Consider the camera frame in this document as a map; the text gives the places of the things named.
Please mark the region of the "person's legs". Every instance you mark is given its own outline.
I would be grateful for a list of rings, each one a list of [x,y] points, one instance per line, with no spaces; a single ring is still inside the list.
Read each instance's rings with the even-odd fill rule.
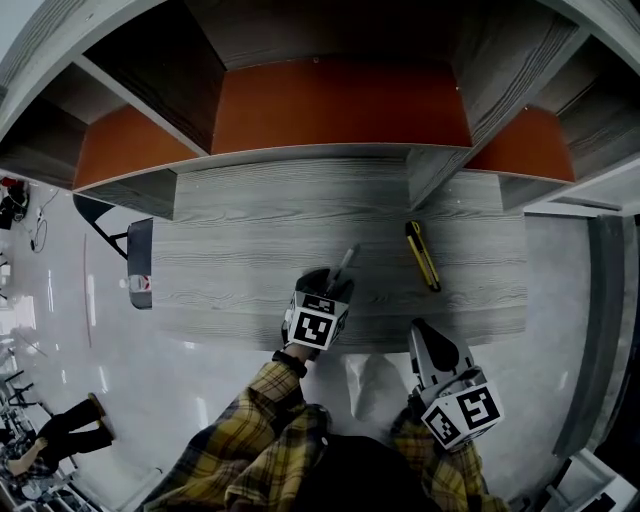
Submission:
[[[416,383],[409,354],[351,354],[344,361],[352,416],[387,430]]]

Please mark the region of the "dark door threshold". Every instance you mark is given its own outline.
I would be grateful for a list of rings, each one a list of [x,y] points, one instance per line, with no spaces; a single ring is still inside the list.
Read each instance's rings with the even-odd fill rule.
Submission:
[[[588,221],[591,284],[586,339],[573,398],[553,454],[584,448],[604,404],[617,352],[625,288],[625,244],[620,217]]]

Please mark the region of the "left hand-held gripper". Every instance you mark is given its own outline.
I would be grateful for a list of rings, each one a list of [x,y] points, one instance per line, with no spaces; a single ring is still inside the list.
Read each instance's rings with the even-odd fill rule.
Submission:
[[[319,268],[302,275],[295,285],[281,328],[284,345],[298,344],[327,351],[344,330],[354,291],[352,279],[331,282],[330,268]]]

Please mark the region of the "black wristwatch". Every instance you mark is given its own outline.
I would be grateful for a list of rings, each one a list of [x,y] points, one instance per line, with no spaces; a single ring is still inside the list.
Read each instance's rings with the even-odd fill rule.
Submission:
[[[289,367],[299,378],[304,378],[307,374],[307,368],[304,361],[295,356],[289,355],[282,350],[275,351],[272,360]]]

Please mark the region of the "black bag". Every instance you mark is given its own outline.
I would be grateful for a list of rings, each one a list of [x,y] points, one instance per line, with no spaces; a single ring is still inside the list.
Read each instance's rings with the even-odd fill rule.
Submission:
[[[20,222],[29,207],[26,183],[11,177],[0,178],[0,230],[9,231],[14,222]]]

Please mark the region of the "white door frame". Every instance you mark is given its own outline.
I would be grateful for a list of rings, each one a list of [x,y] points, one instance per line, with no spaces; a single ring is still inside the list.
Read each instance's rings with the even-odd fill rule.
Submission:
[[[640,151],[525,206],[529,215],[595,218],[640,215]]]

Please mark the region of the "grey wooden desk hutch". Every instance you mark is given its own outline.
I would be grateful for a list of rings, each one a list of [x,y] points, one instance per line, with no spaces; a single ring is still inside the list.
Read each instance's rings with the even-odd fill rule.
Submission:
[[[171,218],[181,173],[403,160],[502,206],[640,165],[640,0],[43,0],[0,61],[0,170]]]

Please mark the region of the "person's left forearm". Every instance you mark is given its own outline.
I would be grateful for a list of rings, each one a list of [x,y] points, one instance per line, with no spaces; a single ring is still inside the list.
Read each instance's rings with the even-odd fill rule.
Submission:
[[[301,380],[286,365],[266,363],[219,418],[198,432],[136,512],[225,512],[255,459],[286,436],[329,437],[331,418],[303,398]]]

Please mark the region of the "person's right forearm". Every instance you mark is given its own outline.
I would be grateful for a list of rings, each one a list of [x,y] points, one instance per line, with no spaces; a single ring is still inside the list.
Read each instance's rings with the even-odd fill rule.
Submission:
[[[500,497],[488,491],[482,459],[472,441],[454,451],[443,449],[418,415],[406,407],[392,424],[390,443],[443,512],[510,512]]]

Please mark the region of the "yellow utility knife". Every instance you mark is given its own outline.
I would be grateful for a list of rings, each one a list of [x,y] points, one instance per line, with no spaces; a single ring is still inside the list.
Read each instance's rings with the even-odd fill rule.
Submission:
[[[428,288],[433,292],[440,292],[442,287],[439,274],[421,236],[420,224],[414,220],[407,222],[405,236]]]

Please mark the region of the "person's torso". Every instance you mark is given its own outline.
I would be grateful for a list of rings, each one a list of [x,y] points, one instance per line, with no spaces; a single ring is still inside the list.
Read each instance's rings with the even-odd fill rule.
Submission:
[[[278,439],[240,483],[225,512],[441,512],[398,452],[363,436]]]

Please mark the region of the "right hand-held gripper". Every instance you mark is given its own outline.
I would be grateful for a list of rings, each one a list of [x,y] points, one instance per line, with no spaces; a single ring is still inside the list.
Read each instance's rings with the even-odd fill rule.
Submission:
[[[408,344],[421,385],[436,385],[439,372],[465,371],[439,389],[432,386],[418,395],[425,408],[420,419],[444,450],[461,449],[504,419],[495,383],[473,366],[466,345],[455,343],[422,318],[411,322]]]

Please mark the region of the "silver pen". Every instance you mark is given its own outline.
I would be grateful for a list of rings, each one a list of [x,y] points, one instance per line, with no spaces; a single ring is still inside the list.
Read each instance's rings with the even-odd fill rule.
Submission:
[[[345,273],[349,265],[356,259],[359,252],[360,252],[359,243],[354,244],[347,250],[340,265],[338,266],[337,270],[332,274],[331,278],[329,279],[326,285],[325,293],[324,293],[326,297],[329,297],[332,294],[333,290],[337,286],[338,281],[340,280],[342,275]]]

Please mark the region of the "black folding chair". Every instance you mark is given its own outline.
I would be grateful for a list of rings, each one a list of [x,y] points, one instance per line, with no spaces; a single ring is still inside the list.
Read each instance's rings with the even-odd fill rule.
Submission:
[[[152,277],[152,218],[136,221],[130,224],[124,232],[108,234],[98,225],[98,220],[112,210],[113,205],[81,195],[73,195],[73,203],[80,216],[98,236],[125,260],[126,277],[133,274]],[[152,290],[150,293],[131,294],[128,292],[128,294],[134,308],[138,310],[152,308]]]

